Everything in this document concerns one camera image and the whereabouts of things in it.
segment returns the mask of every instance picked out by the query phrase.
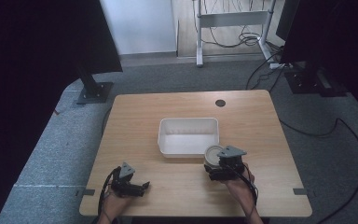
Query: gray carpet floor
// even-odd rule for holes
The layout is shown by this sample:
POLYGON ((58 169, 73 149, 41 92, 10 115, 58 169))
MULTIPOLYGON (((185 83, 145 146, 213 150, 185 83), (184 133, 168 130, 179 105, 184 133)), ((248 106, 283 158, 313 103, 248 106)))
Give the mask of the gray carpet floor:
MULTIPOLYGON (((95 75, 115 85, 105 104, 76 105, 83 85, 66 88, 34 152, 25 165, 0 215, 0 223, 91 223, 78 208, 100 145, 103 117, 119 94, 244 90, 252 72, 263 61, 173 63, 124 67, 123 73, 95 75)), ((265 66, 253 78, 266 74, 265 66)), ((269 90, 278 72, 260 82, 269 90)), ((293 95, 283 76, 271 92, 278 116, 308 133, 326 133, 336 118, 345 120, 358 135, 358 103, 347 97, 293 95)), ((358 183, 358 142, 341 122, 326 137, 312 137, 282 126, 297 169, 309 191, 313 214, 304 218, 275 218, 276 223, 316 223, 344 204, 358 183)), ((325 223, 358 223, 358 193, 351 203, 325 223)))

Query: white bin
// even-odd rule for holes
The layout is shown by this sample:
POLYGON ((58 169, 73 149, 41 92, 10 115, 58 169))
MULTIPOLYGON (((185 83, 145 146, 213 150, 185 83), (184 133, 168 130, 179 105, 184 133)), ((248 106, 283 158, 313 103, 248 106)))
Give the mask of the white bin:
POLYGON ((217 119, 163 119, 159 124, 158 146, 164 157, 203 158, 212 145, 219 145, 217 119))

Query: black round hole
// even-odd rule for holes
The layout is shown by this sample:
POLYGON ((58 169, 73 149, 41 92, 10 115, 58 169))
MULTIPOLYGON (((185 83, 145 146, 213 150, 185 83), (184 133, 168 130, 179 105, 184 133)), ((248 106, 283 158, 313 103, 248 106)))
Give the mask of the black round hole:
POLYGON ((224 100, 217 100, 216 103, 215 103, 217 106, 219 107, 223 107, 226 105, 226 101, 224 100))

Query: wooden floor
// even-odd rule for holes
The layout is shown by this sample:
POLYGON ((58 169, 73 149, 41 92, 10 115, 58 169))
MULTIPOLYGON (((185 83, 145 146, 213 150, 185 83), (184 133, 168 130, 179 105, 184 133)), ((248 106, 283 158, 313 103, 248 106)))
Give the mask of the wooden floor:
MULTIPOLYGON (((264 10, 268 10, 271 0, 264 1, 264 10)), ((275 35, 281 17, 284 0, 277 0, 274 8, 272 22, 269 28, 267 40, 275 45, 284 44, 275 35)), ((262 10, 263 0, 201 0, 202 14, 218 14, 229 12, 243 12, 262 10)), ((197 30, 195 17, 197 15, 197 1, 193 0, 172 0, 172 12, 177 36, 177 50, 179 57, 196 56, 197 30)), ((261 34, 261 25, 252 26, 230 26, 218 28, 203 28, 202 40, 205 42, 215 42, 221 45, 236 45, 240 42, 239 36, 242 32, 261 34)), ((247 46, 241 44, 235 48, 223 48, 214 44, 203 44, 203 55, 231 55, 261 52, 258 45, 247 46)))

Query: wooden table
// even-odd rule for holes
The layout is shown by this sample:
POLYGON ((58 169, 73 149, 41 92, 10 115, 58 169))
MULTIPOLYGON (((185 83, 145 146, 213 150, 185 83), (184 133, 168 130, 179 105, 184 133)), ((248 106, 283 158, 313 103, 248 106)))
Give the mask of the wooden table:
POLYGON ((203 159, 164 158, 158 127, 165 118, 216 118, 220 145, 248 152, 259 190, 261 217, 308 217, 312 213, 295 162, 267 91, 208 91, 119 95, 107 121, 89 177, 80 213, 96 216, 106 176, 122 162, 135 170, 131 183, 150 181, 144 197, 133 201, 124 216, 243 217, 226 186, 211 181, 203 159), (217 100, 226 105, 219 107, 217 100))

